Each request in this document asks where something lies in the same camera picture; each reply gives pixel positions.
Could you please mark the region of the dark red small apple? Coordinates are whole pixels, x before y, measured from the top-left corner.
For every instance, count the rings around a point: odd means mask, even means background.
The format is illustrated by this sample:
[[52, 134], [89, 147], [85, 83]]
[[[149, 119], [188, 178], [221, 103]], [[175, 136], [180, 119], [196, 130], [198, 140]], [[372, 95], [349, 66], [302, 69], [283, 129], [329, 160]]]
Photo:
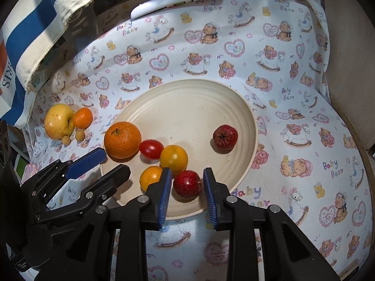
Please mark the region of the dark red small apple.
[[176, 175], [173, 189], [183, 199], [194, 199], [200, 195], [202, 181], [196, 172], [186, 170]]

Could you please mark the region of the dark red strawberry fruit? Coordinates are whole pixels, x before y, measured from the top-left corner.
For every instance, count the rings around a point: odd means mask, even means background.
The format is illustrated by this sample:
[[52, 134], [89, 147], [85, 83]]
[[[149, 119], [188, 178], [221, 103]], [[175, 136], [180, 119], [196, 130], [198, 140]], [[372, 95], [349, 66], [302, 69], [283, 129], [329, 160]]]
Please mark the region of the dark red strawberry fruit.
[[235, 128], [223, 124], [213, 132], [212, 138], [217, 148], [230, 150], [235, 147], [238, 141], [238, 132]]

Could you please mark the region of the tan longan fruit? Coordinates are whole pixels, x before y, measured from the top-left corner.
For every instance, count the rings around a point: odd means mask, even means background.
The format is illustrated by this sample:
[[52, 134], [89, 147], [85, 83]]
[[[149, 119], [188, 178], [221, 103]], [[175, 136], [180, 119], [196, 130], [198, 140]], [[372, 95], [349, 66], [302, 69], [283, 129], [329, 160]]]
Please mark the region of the tan longan fruit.
[[82, 129], [76, 131], [75, 139], [77, 142], [82, 142], [85, 140], [85, 132]]
[[62, 144], [63, 144], [65, 147], [68, 147], [68, 146], [71, 144], [71, 137], [65, 135], [65, 136], [62, 138]]

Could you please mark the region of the yellow-orange tomato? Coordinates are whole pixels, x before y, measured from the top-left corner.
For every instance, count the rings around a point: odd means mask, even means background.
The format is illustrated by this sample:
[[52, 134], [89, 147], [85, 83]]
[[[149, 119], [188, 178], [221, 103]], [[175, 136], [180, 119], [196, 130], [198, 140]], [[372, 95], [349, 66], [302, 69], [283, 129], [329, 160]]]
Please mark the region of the yellow-orange tomato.
[[173, 174], [179, 174], [188, 166], [188, 154], [178, 145], [169, 145], [160, 154], [160, 166], [169, 168]]
[[150, 184], [159, 182], [163, 169], [160, 166], [150, 166], [145, 169], [139, 178], [139, 184], [146, 191]]

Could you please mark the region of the cream round plate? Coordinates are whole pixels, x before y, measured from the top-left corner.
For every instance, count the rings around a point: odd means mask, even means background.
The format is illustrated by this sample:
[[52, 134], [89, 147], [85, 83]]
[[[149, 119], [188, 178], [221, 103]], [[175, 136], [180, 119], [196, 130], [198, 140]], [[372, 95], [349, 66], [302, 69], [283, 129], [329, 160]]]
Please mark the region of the cream round plate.
[[[138, 96], [114, 119], [131, 122], [145, 140], [178, 145], [188, 155], [187, 168], [215, 179], [233, 191], [246, 177], [258, 144], [256, 119], [241, 94], [225, 84], [204, 79], [168, 82]], [[215, 148], [213, 132], [223, 124], [235, 128], [233, 150]]]

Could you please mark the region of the large orange mandarin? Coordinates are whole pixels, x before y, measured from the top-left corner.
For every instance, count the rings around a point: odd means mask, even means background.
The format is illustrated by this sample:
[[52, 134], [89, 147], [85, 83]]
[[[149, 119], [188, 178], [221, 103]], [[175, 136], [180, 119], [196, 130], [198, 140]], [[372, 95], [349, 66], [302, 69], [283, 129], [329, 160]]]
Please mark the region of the large orange mandarin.
[[142, 136], [137, 126], [130, 122], [116, 122], [104, 135], [104, 148], [115, 159], [124, 160], [139, 151]]

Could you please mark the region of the red cherry tomato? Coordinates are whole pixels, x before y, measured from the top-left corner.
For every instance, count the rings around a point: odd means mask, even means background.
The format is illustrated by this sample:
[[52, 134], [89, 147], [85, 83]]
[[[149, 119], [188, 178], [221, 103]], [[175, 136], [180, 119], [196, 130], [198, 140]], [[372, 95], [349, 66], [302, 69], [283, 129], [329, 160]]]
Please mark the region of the red cherry tomato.
[[139, 145], [140, 153], [151, 160], [159, 160], [163, 149], [163, 144], [158, 140], [144, 140]]

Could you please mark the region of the baby bear print sheet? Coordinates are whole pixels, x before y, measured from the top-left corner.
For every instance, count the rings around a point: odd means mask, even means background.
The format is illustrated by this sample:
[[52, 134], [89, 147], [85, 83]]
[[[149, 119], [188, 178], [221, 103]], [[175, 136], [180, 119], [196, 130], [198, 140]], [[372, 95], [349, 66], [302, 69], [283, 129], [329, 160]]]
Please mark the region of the baby bear print sheet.
[[[314, 0], [208, 0], [131, 21], [131, 0], [100, 15], [104, 35], [39, 90], [25, 128], [32, 176], [54, 160], [100, 147], [124, 108], [168, 82], [204, 79], [242, 95], [258, 144], [231, 191], [252, 206], [278, 204], [340, 276], [361, 267], [372, 243], [372, 198], [360, 153], [328, 102], [329, 37]], [[45, 132], [47, 111], [83, 107], [93, 121], [71, 144]]]

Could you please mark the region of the small orange mandarin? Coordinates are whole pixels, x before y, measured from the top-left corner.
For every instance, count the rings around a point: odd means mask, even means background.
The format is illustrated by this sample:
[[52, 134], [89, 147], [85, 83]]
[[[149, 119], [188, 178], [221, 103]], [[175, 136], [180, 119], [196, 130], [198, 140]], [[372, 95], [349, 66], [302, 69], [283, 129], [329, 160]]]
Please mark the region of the small orange mandarin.
[[78, 129], [88, 128], [93, 119], [92, 111], [87, 107], [79, 109], [72, 118], [74, 126]]

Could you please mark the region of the large yellow apple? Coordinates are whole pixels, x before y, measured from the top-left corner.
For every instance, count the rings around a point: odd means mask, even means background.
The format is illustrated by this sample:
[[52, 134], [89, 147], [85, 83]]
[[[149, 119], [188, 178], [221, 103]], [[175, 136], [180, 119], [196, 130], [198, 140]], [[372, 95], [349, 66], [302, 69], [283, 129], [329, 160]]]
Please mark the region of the large yellow apple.
[[61, 140], [74, 131], [74, 111], [66, 104], [56, 104], [46, 113], [44, 128], [52, 140]]

